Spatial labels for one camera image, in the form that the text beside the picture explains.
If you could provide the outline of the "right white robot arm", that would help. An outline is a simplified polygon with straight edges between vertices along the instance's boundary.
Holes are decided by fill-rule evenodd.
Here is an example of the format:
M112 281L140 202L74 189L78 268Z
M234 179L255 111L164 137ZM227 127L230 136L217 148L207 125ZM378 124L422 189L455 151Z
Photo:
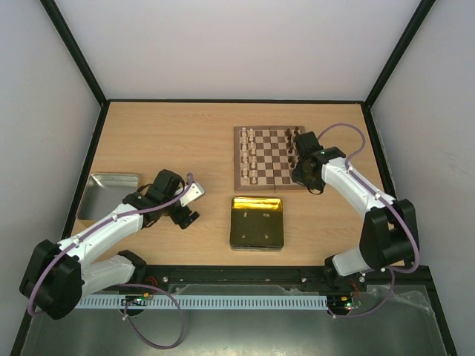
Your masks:
M414 272L420 262L414 205L379 190L352 166L351 155L324 148L313 132L296 133L294 146L298 161L292 181L311 193L333 187L363 219L358 245L325 260L325 285L338 291L364 272Z

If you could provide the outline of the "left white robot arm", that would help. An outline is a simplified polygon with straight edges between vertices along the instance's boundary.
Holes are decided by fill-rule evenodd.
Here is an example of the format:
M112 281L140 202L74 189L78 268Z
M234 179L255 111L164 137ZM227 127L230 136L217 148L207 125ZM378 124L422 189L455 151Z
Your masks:
M185 178L162 170L155 180L126 195L104 218L67 239L41 241L31 254L19 286L28 298L27 313L42 312L58 320L69 314L83 297L115 285L138 283L145 261L121 251L100 262L98 257L124 238L170 217L181 229L200 215L189 204L205 194L192 173Z

